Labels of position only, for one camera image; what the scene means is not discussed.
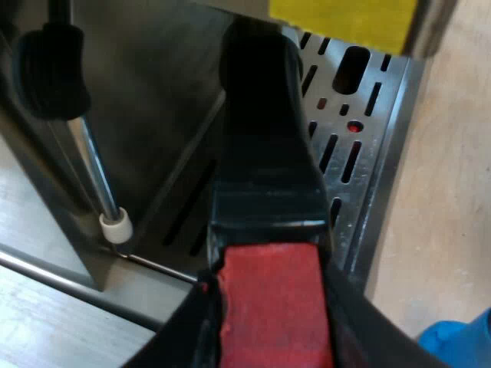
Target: yellow panel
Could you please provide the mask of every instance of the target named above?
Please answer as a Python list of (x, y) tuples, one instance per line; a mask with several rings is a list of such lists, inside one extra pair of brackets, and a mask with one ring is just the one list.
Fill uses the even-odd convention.
[(271, 18), (306, 31), (400, 54), (417, 0), (270, 0)]

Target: red pad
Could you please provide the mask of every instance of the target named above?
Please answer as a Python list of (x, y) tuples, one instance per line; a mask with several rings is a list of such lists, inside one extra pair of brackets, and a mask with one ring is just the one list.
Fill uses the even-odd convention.
[(229, 247), (219, 283), (220, 367), (334, 367), (314, 245)]

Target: blue cloth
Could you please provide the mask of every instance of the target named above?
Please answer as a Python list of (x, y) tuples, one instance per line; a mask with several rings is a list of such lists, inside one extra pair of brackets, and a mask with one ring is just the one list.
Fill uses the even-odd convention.
[(419, 344), (453, 368), (491, 368), (491, 309), (470, 324), (442, 321), (427, 328)]

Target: countertop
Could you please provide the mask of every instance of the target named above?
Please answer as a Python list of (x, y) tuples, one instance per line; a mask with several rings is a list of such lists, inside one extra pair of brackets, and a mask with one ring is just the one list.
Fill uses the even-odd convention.
[(418, 335), (491, 307), (491, 3), (461, 0), (428, 64), (367, 295)]

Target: drip tray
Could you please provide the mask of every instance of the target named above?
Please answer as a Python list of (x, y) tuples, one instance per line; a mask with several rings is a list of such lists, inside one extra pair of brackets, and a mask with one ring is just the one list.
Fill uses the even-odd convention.
[[(363, 289), (416, 101), (423, 63), (301, 33), (305, 114), (324, 173), (334, 261)], [(210, 185), (224, 96), (152, 204), (130, 257), (188, 281), (207, 267)]]

